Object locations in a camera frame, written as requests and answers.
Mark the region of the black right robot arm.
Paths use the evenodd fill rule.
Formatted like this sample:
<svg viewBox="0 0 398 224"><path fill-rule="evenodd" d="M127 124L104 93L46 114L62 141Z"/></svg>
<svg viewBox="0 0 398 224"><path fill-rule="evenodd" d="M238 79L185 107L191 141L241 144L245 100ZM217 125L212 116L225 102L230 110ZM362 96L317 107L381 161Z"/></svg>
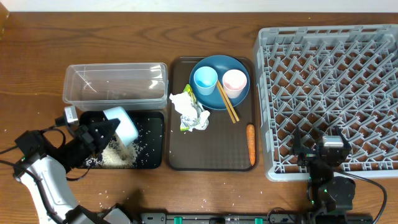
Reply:
<svg viewBox="0 0 398 224"><path fill-rule="evenodd" d="M347 177L336 176L334 168L345 161L351 145L337 126L335 132L307 148L301 143L300 129L295 129L292 153L298 157L297 165L308 170L307 197L313 205L302 223L348 223L346 212L353 209L356 185Z"/></svg>

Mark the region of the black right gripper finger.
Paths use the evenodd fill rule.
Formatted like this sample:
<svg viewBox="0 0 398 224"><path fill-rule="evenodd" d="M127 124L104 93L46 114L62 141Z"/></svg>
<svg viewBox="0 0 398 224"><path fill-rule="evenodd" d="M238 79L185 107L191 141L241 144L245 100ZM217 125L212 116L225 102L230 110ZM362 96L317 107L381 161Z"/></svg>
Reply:
<svg viewBox="0 0 398 224"><path fill-rule="evenodd" d="M292 145L292 154L297 156L302 153L302 144L301 144L301 137L300 137L300 128L298 126L295 127L294 131L294 141Z"/></svg>
<svg viewBox="0 0 398 224"><path fill-rule="evenodd" d="M343 148L350 148L351 147L350 143L345 138L345 136L343 135L343 133L341 132L341 130L340 130L340 128L338 126L335 126L335 131L336 131L336 133L339 135L339 137L342 140Z"/></svg>

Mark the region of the white paper wrapper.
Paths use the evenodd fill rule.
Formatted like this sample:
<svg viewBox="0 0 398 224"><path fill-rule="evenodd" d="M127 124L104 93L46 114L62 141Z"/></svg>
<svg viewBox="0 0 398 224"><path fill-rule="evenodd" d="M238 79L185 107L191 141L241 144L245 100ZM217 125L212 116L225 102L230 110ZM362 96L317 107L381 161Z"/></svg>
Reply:
<svg viewBox="0 0 398 224"><path fill-rule="evenodd" d="M169 99L175 111L180 114L181 131L192 132L194 129L203 131L208 127L210 112L197 103L188 92L170 94Z"/></svg>

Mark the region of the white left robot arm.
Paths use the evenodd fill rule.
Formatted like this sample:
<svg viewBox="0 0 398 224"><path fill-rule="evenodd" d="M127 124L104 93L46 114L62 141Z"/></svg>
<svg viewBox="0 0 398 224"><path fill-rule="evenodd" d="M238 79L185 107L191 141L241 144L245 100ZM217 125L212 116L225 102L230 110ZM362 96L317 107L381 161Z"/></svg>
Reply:
<svg viewBox="0 0 398 224"><path fill-rule="evenodd" d="M119 124L117 118L83 124L60 147L50 143L44 129L26 131L15 140L24 157L16 162L13 176L28 188L41 223L133 222L118 205L104 213L79 205L67 180L68 172L105 149Z"/></svg>

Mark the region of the orange carrot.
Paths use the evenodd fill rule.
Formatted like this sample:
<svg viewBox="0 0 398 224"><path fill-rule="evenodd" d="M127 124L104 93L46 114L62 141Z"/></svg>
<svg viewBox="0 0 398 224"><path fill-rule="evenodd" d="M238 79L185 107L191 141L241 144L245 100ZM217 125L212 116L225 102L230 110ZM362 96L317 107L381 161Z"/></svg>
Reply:
<svg viewBox="0 0 398 224"><path fill-rule="evenodd" d="M246 139L249 151L249 161L253 166L256 162L256 140L255 140L255 128L253 124L249 124L246 127Z"/></svg>

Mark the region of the green foil snack wrapper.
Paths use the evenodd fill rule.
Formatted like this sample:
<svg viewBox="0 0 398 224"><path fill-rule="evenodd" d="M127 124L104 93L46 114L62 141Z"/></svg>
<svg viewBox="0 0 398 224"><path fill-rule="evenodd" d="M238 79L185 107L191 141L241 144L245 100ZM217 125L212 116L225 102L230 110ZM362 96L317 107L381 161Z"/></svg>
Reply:
<svg viewBox="0 0 398 224"><path fill-rule="evenodd" d="M201 109L197 103L196 96L189 84L187 84L182 92L182 115L180 117L180 130L193 131L194 129L201 130Z"/></svg>

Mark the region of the light blue bowl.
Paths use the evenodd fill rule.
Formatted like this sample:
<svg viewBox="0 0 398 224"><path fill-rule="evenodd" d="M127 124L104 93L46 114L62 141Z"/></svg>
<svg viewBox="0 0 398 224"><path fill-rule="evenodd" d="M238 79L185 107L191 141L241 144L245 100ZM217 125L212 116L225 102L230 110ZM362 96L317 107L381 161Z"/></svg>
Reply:
<svg viewBox="0 0 398 224"><path fill-rule="evenodd" d="M116 128L116 134L126 147L138 138L138 130L124 108L118 106L104 110L103 113L108 120L118 119L120 121Z"/></svg>

